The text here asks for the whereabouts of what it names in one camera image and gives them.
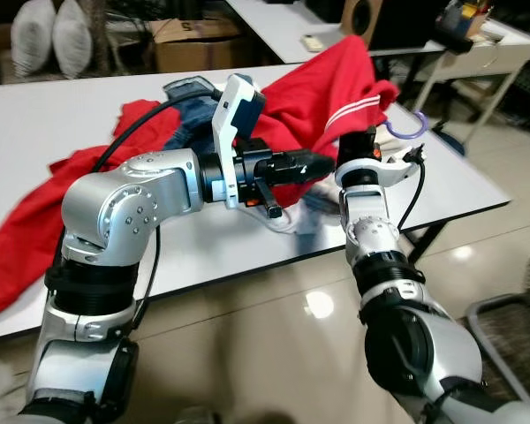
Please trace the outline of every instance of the tile floor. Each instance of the tile floor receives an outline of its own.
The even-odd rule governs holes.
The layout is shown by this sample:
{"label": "tile floor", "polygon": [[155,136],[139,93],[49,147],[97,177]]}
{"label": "tile floor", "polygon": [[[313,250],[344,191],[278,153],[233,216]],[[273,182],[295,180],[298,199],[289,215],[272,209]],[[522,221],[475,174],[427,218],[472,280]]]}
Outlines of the tile floor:
{"label": "tile floor", "polygon": [[[530,257],[530,134],[488,125],[468,157],[513,202],[450,223],[418,263],[457,317],[519,291]],[[409,423],[367,373],[358,304],[341,252],[158,300],[135,334],[138,372],[118,422],[172,423],[181,408],[208,405],[231,424]],[[2,342],[0,358],[23,375],[34,341]]]}

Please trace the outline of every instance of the white stripe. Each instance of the white stripe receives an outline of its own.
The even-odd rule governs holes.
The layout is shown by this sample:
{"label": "white stripe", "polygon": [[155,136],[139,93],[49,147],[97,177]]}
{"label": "white stripe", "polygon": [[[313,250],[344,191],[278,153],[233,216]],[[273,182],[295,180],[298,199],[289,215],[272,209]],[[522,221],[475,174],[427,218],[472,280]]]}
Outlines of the white stripe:
{"label": "white stripe", "polygon": [[340,113],[342,113],[342,112],[344,112],[344,111],[346,111],[346,110],[348,110],[348,109],[354,108],[355,106],[360,106],[360,105],[363,104],[363,103],[372,102],[372,101],[374,101],[374,100],[377,100],[377,101],[381,100],[381,96],[380,96],[380,95],[376,95],[376,96],[374,96],[374,97],[368,97],[367,99],[362,99],[362,100],[359,100],[358,102],[349,103],[349,104],[346,104],[344,107],[339,108],[339,109],[336,111],[336,113],[334,113],[334,114],[330,117],[330,119],[328,119],[328,123],[326,124],[326,128],[328,128],[328,127],[331,125],[332,121],[334,121],[334,120],[336,120],[336,119],[339,118],[338,115],[339,115]]}
{"label": "white stripe", "polygon": [[326,131],[330,125],[332,125],[334,122],[336,122],[339,118],[341,117],[344,117],[345,115],[348,115],[352,112],[356,112],[357,110],[362,110],[362,109],[365,109],[365,108],[368,108],[369,106],[378,106],[379,105],[379,100],[375,100],[375,101],[372,101],[371,103],[365,103],[365,104],[361,104],[359,106],[356,106],[355,108],[351,108],[351,109],[348,109],[348,110],[345,110],[343,113],[340,113],[340,115],[338,117],[336,117],[335,119],[331,120],[331,122],[328,122],[326,124],[326,128],[324,128],[324,131]]}

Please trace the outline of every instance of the white pillow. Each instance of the white pillow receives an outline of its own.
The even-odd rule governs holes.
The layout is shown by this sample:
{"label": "white pillow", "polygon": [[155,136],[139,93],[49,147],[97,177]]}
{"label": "white pillow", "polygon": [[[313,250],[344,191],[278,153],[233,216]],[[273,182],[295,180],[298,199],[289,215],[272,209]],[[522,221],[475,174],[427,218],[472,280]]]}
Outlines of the white pillow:
{"label": "white pillow", "polygon": [[45,65],[54,22],[51,0],[31,0],[21,6],[11,24],[11,60],[17,76],[25,77]]}
{"label": "white pillow", "polygon": [[66,78],[77,78],[87,68],[92,48],[87,16],[76,0],[64,0],[53,27],[53,49]]}

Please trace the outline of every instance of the cardboard box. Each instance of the cardboard box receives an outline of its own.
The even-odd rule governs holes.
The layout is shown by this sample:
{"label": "cardboard box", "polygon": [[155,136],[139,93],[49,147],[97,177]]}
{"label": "cardboard box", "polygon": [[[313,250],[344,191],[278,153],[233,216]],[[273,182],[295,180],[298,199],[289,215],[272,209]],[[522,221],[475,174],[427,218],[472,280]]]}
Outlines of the cardboard box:
{"label": "cardboard box", "polygon": [[253,42],[227,18],[150,22],[159,72],[256,65]]}

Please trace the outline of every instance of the white table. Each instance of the white table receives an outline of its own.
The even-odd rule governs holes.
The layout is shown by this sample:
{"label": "white table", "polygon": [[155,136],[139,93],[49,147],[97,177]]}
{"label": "white table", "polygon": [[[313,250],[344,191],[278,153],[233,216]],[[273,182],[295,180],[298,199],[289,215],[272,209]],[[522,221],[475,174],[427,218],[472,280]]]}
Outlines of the white table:
{"label": "white table", "polygon": [[[267,4],[263,0],[226,0],[231,8],[255,31],[286,64],[300,64],[315,57],[300,40],[311,34],[328,48],[344,38],[339,24],[327,24],[308,10],[304,2]],[[396,56],[443,51],[436,42],[427,42],[420,49],[389,49],[369,51],[372,57]]]}
{"label": "white table", "polygon": [[500,34],[503,39],[497,45],[493,42],[476,43],[463,55],[451,53],[441,55],[432,64],[428,80],[420,91],[413,108],[414,110],[422,109],[432,86],[439,80],[507,74],[503,84],[496,90],[487,108],[473,125],[466,137],[466,142],[487,122],[496,105],[503,99],[506,90],[518,76],[520,68],[530,59],[530,35],[494,20],[485,22],[483,29]]}
{"label": "white table", "polygon": [[[279,65],[236,72],[251,75],[265,87],[295,67]],[[0,223],[26,193],[48,178],[48,163],[67,157],[75,149],[107,143],[123,103],[141,98],[164,100],[162,86],[172,80],[201,74],[219,83],[232,72],[0,86]],[[391,106],[388,115],[397,129],[410,132],[418,127],[415,118],[397,105]],[[417,142],[426,143],[427,178],[405,229],[449,221],[509,201],[505,193],[432,133]],[[415,186],[416,178],[410,178],[388,191],[395,223],[410,202]],[[198,214],[169,220],[162,226],[162,237],[154,296],[327,253],[345,243],[338,222],[326,221],[315,236],[278,234],[243,212],[227,211],[222,204],[207,205]],[[143,293],[152,254],[148,250],[142,262],[137,296]],[[44,299],[41,280],[0,314],[0,336],[38,327]]]}

